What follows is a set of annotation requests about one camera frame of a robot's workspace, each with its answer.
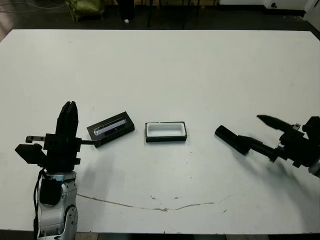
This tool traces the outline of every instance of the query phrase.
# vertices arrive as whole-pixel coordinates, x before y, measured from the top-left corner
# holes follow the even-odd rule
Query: white table
[[[319,66],[320,42],[302,31],[13,30],[0,43],[0,229],[33,229],[40,168],[14,149],[54,133],[75,101],[80,138],[123,111],[135,125],[81,147],[78,232],[320,232],[318,178],[214,136],[223,124],[275,147],[282,133],[256,115],[319,115]],[[146,144],[156,121],[185,121],[186,142]]]

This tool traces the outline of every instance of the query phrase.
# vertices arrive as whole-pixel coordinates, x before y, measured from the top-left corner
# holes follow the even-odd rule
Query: cable
[[[34,240],[37,240],[38,232],[39,232],[39,218],[38,218],[39,204],[37,203],[37,192],[39,191],[39,182],[42,175],[46,176],[45,168],[42,168],[42,170],[39,171],[39,175],[36,180],[36,184],[34,186],[34,191],[33,191],[33,204],[34,204],[34,211],[35,211],[35,216],[33,220],[33,239]]]
[[[43,9],[58,9],[58,8],[61,8],[61,7],[66,5],[66,3],[63,3],[61,5],[56,6],[59,1],[60,0],[56,1],[55,4],[51,4],[51,5],[48,5],[48,6],[37,6],[37,5],[31,4],[29,2],[24,2],[24,1],[16,1],[16,2],[4,3],[4,4],[0,4],[0,7],[1,6],[5,6],[5,5],[13,5],[13,4],[27,4],[29,6],[32,6],[34,8],[38,8],[38,9],[30,10],[30,11],[6,11],[5,10],[5,11],[0,11],[0,13],[27,14],[27,13],[37,12],[37,11],[40,11],[40,10],[43,10]]]

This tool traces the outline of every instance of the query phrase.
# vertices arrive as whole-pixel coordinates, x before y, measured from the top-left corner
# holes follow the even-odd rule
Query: dark floor
[[[72,20],[63,0],[29,0],[38,6],[61,6],[54,9],[33,8],[26,4],[0,6],[0,41],[11,29],[121,29],[121,30],[293,30],[311,31],[318,39],[320,33],[301,16],[266,14],[263,9],[227,10],[221,7],[201,8],[196,16],[195,7],[153,8],[150,27],[149,7],[136,6],[135,18],[129,24],[121,20],[117,6],[106,7],[104,19]],[[1,11],[34,11],[31,13],[6,13]]]

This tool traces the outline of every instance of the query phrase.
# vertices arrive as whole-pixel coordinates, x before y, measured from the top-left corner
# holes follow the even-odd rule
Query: bag
[[[89,16],[100,16],[103,18],[105,12],[104,0],[65,0],[70,9],[74,21]]]

